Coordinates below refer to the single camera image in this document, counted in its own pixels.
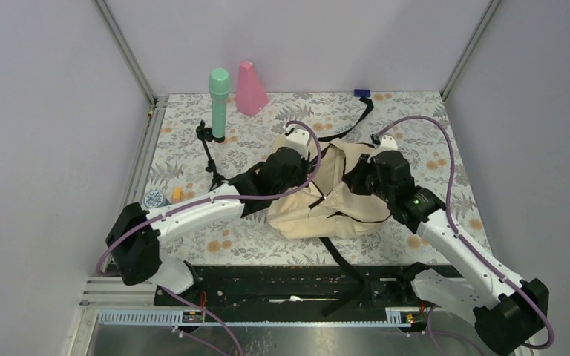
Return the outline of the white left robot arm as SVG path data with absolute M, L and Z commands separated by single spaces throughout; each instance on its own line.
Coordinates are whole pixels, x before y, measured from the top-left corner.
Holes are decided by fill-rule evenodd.
M 144 282 L 168 289 L 184 305 L 200 297 L 200 286 L 187 262 L 169 256 L 168 244 L 216 223 L 229 223 L 266 210 L 274 201 L 307 187 L 320 168 L 321 145 L 312 129 L 292 120 L 284 141 L 248 171 L 201 197 L 147 210 L 139 202 L 126 205 L 105 239 L 107 259 L 126 286 Z

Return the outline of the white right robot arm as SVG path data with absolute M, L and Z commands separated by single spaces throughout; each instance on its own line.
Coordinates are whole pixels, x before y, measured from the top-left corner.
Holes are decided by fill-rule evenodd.
M 396 285 L 400 302 L 413 306 L 425 300 L 455 314 L 498 355 L 526 346 L 543 329 L 553 333 L 546 285 L 527 281 L 467 236 L 439 196 L 415 183 L 393 137 L 383 136 L 374 150 L 360 154 L 346 182 L 353 193 L 382 201 L 395 221 L 427 240 L 466 281 L 415 263 Z

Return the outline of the beige canvas backpack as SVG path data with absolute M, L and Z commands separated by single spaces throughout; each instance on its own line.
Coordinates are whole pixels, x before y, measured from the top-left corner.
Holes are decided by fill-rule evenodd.
M 266 221 L 290 240 L 318 238 L 340 268 L 360 280 L 359 273 L 342 257 L 331 239 L 377 232 L 391 213 L 383 201 L 351 193 L 343 182 L 343 176 L 354 168 L 360 155 L 374 150 L 371 144 L 344 141 L 350 132 L 346 129 L 319 138 L 321 160 L 315 178 L 300 191 L 274 201 L 266 209 Z

